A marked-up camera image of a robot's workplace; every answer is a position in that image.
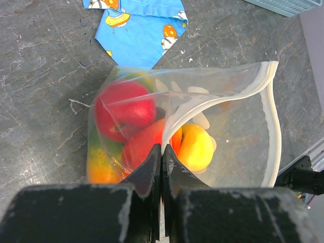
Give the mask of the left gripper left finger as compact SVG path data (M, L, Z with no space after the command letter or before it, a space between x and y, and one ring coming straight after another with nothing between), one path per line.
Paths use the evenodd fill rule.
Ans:
M156 242L161 146L118 184L21 189L1 220L1 242Z

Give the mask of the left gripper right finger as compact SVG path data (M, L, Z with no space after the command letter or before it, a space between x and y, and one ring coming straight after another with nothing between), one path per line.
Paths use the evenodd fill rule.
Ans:
M211 188L171 145L161 161L170 242L317 242L306 208L289 189Z

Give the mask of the green orange mango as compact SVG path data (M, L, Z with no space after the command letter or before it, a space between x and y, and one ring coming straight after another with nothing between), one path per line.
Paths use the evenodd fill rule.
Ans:
M111 165L111 157L103 151L95 126L88 129L88 152L86 178L91 184L116 184L121 181L119 173Z

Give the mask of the red bell pepper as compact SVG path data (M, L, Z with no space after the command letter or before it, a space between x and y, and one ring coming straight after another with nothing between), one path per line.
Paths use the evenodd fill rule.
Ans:
M122 150L122 161L131 170L138 168L147 158L154 144L162 144L166 119L160 119L129 139Z

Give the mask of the small yellow fruit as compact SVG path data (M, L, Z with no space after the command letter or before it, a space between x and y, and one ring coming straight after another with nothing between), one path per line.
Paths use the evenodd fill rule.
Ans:
M214 146L210 135L196 124L185 124L181 128L182 140L177 157L190 171L205 169L212 161Z

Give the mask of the clear zip top bag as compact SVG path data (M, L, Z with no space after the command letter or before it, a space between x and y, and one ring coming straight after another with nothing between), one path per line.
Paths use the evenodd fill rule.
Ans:
M112 69L96 97L103 87L121 79L141 83L155 102L154 122L166 119L162 144L158 144L162 153L171 145L177 157L182 126L196 124L210 135L214 154L205 169L190 172L211 187L272 187L278 175L282 146L273 95L277 67L276 61L227 69L118 66ZM88 129L92 126L97 129L96 97L89 109ZM98 129L97 132L105 155L111 157L111 165L121 180L125 179L136 170L129 169L122 161L122 150L129 139L116 142Z

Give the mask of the red apple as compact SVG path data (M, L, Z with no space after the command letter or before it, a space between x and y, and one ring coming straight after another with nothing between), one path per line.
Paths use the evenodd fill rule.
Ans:
M94 104L94 118L99 132L116 142L126 142L152 124L156 106L149 94L141 83L124 79L103 87Z

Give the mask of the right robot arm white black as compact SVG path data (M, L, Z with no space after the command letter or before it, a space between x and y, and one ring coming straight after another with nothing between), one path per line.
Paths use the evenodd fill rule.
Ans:
M307 209L323 194L323 138L279 171L275 187L289 188Z

